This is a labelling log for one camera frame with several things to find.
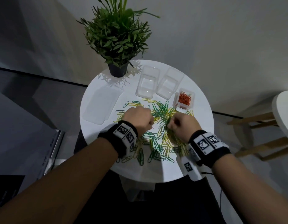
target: left hand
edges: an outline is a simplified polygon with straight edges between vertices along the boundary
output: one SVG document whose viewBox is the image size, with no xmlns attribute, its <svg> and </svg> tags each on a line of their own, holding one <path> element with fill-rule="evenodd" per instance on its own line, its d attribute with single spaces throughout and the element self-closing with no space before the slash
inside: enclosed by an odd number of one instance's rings
<svg viewBox="0 0 288 224">
<path fill-rule="evenodd" d="M 146 107 L 137 106 L 128 109 L 122 118 L 137 129 L 138 137 L 141 137 L 146 131 L 150 130 L 153 125 L 153 116 L 150 109 Z"/>
</svg>

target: person's lap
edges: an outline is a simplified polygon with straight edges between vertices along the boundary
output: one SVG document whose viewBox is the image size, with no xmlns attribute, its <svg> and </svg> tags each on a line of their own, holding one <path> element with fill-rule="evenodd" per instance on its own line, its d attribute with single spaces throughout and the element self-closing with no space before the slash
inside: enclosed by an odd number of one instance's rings
<svg viewBox="0 0 288 224">
<path fill-rule="evenodd" d="M 74 153 L 87 143 L 80 131 Z M 98 215 L 105 220 L 191 221 L 225 223 L 217 200 L 206 178 L 192 181 L 188 176 L 166 183 L 157 183 L 148 201 L 129 203 L 120 177 L 109 170 L 78 215 L 75 223 L 90 221 Z"/>
</svg>

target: hand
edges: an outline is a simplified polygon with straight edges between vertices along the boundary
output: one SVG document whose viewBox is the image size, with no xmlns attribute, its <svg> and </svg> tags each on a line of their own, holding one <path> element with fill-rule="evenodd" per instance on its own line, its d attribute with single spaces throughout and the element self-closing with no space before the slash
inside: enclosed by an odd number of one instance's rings
<svg viewBox="0 0 288 224">
<path fill-rule="evenodd" d="M 168 128 L 174 131 L 184 143 L 188 143 L 192 134 L 201 130 L 201 126 L 194 116 L 177 112 L 171 118 Z"/>
<path fill-rule="evenodd" d="M 137 106 L 128 109 L 122 118 L 137 129 L 138 137 L 141 137 L 146 131 L 150 130 L 153 125 L 153 116 L 150 109 L 146 107 Z"/>
</svg>

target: wooden stool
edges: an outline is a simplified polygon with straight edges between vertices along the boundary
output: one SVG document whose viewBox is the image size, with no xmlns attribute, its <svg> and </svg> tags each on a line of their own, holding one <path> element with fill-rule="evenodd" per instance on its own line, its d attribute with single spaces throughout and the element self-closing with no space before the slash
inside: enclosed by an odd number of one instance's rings
<svg viewBox="0 0 288 224">
<path fill-rule="evenodd" d="M 270 141 L 268 143 L 258 145 L 253 147 L 252 149 L 245 150 L 245 151 L 238 151 L 235 156 L 236 157 L 243 157 L 250 154 L 255 154 L 261 151 L 266 151 L 269 149 L 281 147 L 288 145 L 288 91 L 284 91 L 279 95 L 276 95 L 272 102 L 272 112 L 265 113 L 258 116 L 248 117 L 244 119 L 235 119 L 228 122 L 228 125 L 238 125 L 242 123 L 249 123 L 249 122 L 256 122 L 256 121 L 263 121 L 263 120 L 270 120 L 268 122 L 260 123 L 255 126 L 251 126 L 251 129 L 261 128 L 271 125 L 278 125 L 281 130 L 284 132 L 286 137 L 279 138 L 274 141 Z M 262 161 L 267 161 L 279 156 L 283 156 L 288 154 L 288 147 L 282 149 L 278 152 L 270 154 L 261 158 Z"/>
</svg>

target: stool leg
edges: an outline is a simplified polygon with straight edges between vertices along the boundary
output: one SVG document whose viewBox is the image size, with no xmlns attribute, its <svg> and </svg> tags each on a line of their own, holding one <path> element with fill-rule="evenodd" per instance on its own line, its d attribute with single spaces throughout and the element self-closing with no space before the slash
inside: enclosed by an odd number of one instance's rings
<svg viewBox="0 0 288 224">
<path fill-rule="evenodd" d="M 255 147 L 253 147 L 251 149 L 248 149 L 248 150 L 245 150 L 245 151 L 238 151 L 235 154 L 235 156 L 236 157 L 242 157 L 242 156 L 246 156 L 246 155 L 262 152 L 262 151 L 265 151 L 265 150 L 269 150 L 269 149 L 272 149 L 272 148 L 281 147 L 281 146 L 284 146 L 284 145 L 288 145 L 288 138 L 287 137 L 281 137 L 281 138 L 279 138 L 277 140 L 270 141 L 268 143 L 255 146 Z"/>
<path fill-rule="evenodd" d="M 274 159 L 274 158 L 277 158 L 279 156 L 284 156 L 284 155 L 287 155 L 287 154 L 288 154 L 288 147 L 285 148 L 285 149 L 282 149 L 282 150 L 280 150 L 278 152 L 275 152 L 273 154 L 270 154 L 268 156 L 262 157 L 261 160 L 262 161 L 268 161 L 270 159 Z"/>
<path fill-rule="evenodd" d="M 228 125 L 238 125 L 242 123 L 249 123 L 249 122 L 256 122 L 256 121 L 262 121 L 262 120 L 270 120 L 275 119 L 273 112 L 265 113 L 258 116 L 248 117 L 244 119 L 234 119 L 230 122 L 228 122 Z"/>
<path fill-rule="evenodd" d="M 272 120 L 269 122 L 264 122 L 264 123 L 260 123 L 254 126 L 250 126 L 251 129 L 256 129 L 256 128 L 261 128 L 261 127 L 267 127 L 267 126 L 272 126 L 272 125 L 277 125 L 277 121 L 276 120 Z"/>
</svg>

